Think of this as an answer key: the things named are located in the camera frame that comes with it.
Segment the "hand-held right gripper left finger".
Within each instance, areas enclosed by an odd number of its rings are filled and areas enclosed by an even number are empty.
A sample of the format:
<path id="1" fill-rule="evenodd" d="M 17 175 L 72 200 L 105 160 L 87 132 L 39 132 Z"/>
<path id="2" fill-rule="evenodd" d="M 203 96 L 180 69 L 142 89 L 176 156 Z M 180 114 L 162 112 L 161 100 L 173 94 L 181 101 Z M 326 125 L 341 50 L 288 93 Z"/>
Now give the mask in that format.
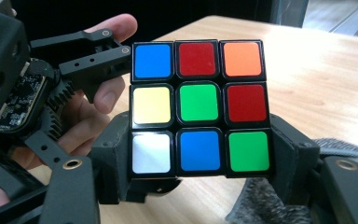
<path id="1" fill-rule="evenodd" d="M 181 183 L 176 177 L 131 180 L 129 135 L 130 115 L 122 112 L 113 117 L 91 147 L 89 157 L 100 204 L 144 203 L 148 195 L 164 196 Z"/>

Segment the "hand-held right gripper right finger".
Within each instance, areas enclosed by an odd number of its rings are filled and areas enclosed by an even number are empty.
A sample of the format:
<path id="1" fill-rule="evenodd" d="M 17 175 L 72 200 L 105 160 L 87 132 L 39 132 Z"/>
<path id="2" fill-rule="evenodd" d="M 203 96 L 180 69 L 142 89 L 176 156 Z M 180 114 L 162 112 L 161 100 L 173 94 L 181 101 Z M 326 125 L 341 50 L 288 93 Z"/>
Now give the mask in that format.
<path id="1" fill-rule="evenodd" d="M 317 165 L 320 147 L 297 128 L 277 115 L 270 115 L 275 175 L 268 179 L 286 205 L 306 205 L 310 194 L 306 183 Z"/>

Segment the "grey towel cloth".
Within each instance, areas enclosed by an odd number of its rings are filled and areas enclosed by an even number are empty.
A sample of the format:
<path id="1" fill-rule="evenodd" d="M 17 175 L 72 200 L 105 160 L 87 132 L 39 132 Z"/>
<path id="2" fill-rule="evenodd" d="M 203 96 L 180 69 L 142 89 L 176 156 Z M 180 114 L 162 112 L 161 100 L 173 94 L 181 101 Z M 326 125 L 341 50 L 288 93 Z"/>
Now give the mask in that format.
<path id="1" fill-rule="evenodd" d="M 358 162 L 358 146 L 335 138 L 315 139 L 323 155 L 350 156 Z M 305 205 L 284 205 L 265 178 L 248 178 L 226 216 L 230 224 L 316 224 Z"/>

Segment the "multicoloured puzzle cube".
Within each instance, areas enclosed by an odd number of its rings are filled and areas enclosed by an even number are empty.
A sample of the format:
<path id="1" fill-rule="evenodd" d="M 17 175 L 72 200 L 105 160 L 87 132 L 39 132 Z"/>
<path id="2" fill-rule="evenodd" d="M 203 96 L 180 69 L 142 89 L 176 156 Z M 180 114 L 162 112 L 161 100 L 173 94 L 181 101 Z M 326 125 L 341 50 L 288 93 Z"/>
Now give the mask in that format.
<path id="1" fill-rule="evenodd" d="M 130 116 L 133 178 L 274 171 L 260 40 L 133 44 Z"/>

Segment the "black curtain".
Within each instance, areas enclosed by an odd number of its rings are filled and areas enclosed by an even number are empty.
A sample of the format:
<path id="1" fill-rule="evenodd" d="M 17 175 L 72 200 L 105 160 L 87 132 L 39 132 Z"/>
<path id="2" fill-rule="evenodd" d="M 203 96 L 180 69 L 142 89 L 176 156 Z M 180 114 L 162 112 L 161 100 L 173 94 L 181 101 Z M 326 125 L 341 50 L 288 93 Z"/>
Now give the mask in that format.
<path id="1" fill-rule="evenodd" d="M 138 21 L 130 38 L 148 41 L 207 16 L 303 25 L 309 0 L 10 0 L 30 40 L 90 28 L 120 14 Z"/>

